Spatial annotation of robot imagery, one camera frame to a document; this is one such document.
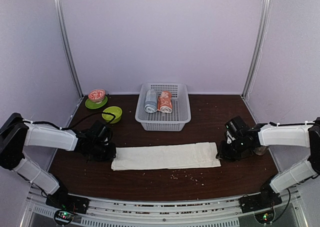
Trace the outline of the cream white towel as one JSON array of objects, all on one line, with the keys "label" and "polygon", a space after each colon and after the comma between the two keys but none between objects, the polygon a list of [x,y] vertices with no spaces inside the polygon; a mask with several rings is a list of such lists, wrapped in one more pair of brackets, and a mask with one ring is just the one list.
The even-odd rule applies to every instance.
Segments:
[{"label": "cream white towel", "polygon": [[214,142],[143,147],[119,147],[111,163],[113,171],[202,169],[216,168],[221,162],[216,158]]}]

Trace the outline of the white perforated plastic basket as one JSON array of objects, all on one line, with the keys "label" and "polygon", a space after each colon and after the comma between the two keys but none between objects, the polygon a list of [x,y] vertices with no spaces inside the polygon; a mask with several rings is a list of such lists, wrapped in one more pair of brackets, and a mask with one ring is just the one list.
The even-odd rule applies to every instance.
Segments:
[{"label": "white perforated plastic basket", "polygon": [[[172,94],[172,113],[145,111],[145,100],[148,90],[154,90],[158,95],[163,91]],[[141,85],[135,111],[135,120],[146,131],[179,132],[191,120],[191,108],[187,86],[183,83],[143,83]]]}]

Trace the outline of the orange bunny pattern towel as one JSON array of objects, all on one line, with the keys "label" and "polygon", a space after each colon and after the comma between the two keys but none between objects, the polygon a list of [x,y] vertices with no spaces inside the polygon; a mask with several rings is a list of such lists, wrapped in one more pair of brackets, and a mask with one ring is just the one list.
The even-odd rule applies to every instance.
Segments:
[{"label": "orange bunny pattern towel", "polygon": [[173,111],[172,105],[172,93],[169,91],[162,91],[158,97],[157,110],[165,113],[171,114]]}]

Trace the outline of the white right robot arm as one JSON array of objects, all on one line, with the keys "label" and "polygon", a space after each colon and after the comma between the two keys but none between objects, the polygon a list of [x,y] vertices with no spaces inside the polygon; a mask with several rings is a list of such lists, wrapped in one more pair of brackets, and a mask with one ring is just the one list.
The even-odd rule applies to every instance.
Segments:
[{"label": "white right robot arm", "polygon": [[225,140],[217,149],[217,159],[235,162],[250,154],[263,155],[271,146],[298,146],[309,149],[309,155],[291,168],[273,176],[256,197],[259,207],[268,207],[276,194],[320,175],[320,120],[304,123],[257,123],[249,127],[236,116],[225,124]]}]

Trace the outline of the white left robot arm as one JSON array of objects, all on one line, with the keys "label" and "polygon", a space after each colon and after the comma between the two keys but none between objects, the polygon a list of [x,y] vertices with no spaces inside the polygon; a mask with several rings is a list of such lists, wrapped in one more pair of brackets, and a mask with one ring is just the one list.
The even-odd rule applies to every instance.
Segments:
[{"label": "white left robot arm", "polygon": [[36,185],[61,209],[67,209],[72,205],[68,189],[31,160],[24,152],[24,147],[77,152],[97,162],[108,162],[116,157],[112,136],[108,125],[98,120],[90,128],[78,131],[74,126],[58,127],[48,121],[27,120],[15,112],[0,128],[0,166],[16,172]]}]

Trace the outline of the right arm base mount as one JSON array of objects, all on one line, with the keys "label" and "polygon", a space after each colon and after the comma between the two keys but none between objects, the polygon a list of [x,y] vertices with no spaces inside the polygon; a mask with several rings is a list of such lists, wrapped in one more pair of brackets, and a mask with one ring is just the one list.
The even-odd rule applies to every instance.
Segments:
[{"label": "right arm base mount", "polygon": [[263,225],[271,224],[275,220],[275,206],[281,203],[280,194],[271,188],[270,181],[260,187],[260,193],[245,194],[239,199],[242,213],[254,212],[255,220]]}]

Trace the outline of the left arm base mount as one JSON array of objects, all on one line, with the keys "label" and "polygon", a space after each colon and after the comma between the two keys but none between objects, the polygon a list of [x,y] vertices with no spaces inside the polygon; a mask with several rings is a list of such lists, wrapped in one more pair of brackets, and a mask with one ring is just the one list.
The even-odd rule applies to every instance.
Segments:
[{"label": "left arm base mount", "polygon": [[86,214],[90,200],[86,197],[70,195],[67,187],[57,179],[59,188],[53,194],[45,194],[47,206],[57,208],[53,220],[58,226],[69,225],[77,214]]}]

